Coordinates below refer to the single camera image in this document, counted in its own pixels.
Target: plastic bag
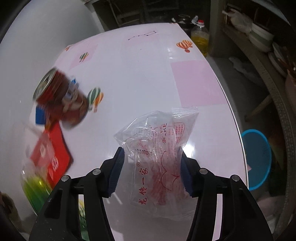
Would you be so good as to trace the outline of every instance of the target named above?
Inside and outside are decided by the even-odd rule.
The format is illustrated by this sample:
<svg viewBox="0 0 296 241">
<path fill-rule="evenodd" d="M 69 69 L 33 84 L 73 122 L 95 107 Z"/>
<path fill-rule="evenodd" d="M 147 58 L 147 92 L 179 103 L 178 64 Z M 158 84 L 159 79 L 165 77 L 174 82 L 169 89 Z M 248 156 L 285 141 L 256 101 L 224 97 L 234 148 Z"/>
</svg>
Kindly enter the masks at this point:
<svg viewBox="0 0 296 241">
<path fill-rule="evenodd" d="M 239 31 L 249 35 L 252 30 L 252 19 L 250 19 L 247 15 L 240 13 L 235 9 L 230 9 L 232 12 L 222 11 L 223 14 L 231 17 L 230 22 L 232 25 Z"/>
<path fill-rule="evenodd" d="M 191 216 L 196 200 L 180 177 L 182 148 L 191 134 L 198 109 L 154 111 L 136 118 L 114 137 L 133 160 L 130 203 L 154 217 L 180 220 Z"/>
</svg>

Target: silver screw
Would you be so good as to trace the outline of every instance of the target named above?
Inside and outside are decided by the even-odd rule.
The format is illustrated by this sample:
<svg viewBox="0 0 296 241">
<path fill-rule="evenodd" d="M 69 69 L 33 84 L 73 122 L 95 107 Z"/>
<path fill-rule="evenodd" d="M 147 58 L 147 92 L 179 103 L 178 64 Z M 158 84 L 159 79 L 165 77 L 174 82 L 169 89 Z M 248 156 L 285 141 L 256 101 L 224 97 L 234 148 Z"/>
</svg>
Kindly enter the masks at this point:
<svg viewBox="0 0 296 241">
<path fill-rule="evenodd" d="M 207 174 L 207 169 L 201 168 L 200 173 L 203 174 L 203 175 L 206 175 Z"/>
<path fill-rule="evenodd" d="M 93 174 L 94 175 L 99 175 L 101 173 L 101 170 L 100 169 L 95 169 L 95 170 L 93 170 Z"/>
<path fill-rule="evenodd" d="M 233 181 L 239 181 L 239 176 L 238 175 L 233 175 L 232 176 Z"/>
<path fill-rule="evenodd" d="M 68 175 L 65 175 L 65 176 L 62 176 L 61 180 L 63 182 L 67 181 L 69 179 L 69 176 Z"/>
</svg>

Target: yellow cooking oil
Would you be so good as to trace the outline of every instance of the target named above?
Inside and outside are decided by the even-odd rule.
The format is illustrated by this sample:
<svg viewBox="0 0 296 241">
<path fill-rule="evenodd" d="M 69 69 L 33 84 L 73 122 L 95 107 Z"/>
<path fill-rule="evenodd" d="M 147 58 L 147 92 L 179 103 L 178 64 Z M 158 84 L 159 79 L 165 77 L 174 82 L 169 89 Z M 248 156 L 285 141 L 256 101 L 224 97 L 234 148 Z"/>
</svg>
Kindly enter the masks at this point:
<svg viewBox="0 0 296 241">
<path fill-rule="evenodd" d="M 207 56 L 207 49 L 209 46 L 209 31 L 205 28 L 204 21 L 198 20 L 193 22 L 195 24 L 191 31 L 191 40 L 198 47 L 204 57 Z"/>
</svg>

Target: brown can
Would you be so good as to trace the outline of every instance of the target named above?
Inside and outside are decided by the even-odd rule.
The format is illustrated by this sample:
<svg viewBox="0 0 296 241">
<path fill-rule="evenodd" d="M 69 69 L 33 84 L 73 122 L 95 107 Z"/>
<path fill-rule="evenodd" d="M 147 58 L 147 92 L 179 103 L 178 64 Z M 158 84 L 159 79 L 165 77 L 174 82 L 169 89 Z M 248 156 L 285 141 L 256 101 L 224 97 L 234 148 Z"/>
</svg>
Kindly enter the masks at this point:
<svg viewBox="0 0 296 241">
<path fill-rule="evenodd" d="M 71 126 L 80 123 L 89 109 L 87 98 L 56 68 L 52 68 L 40 81 L 33 100 L 52 118 Z"/>
</svg>

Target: blue plastic bucket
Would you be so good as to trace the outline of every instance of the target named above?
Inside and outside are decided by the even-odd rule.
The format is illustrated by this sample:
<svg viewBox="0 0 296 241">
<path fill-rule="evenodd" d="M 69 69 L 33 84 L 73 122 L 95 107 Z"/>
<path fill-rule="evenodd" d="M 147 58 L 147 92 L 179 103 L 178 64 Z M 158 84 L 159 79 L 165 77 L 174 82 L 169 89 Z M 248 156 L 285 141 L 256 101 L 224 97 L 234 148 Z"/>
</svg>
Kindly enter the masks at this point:
<svg viewBox="0 0 296 241">
<path fill-rule="evenodd" d="M 260 187 L 268 177 L 272 154 L 267 138 L 258 130 L 249 129 L 242 133 L 242 142 L 247 164 L 252 168 L 248 172 L 249 190 Z"/>
</svg>

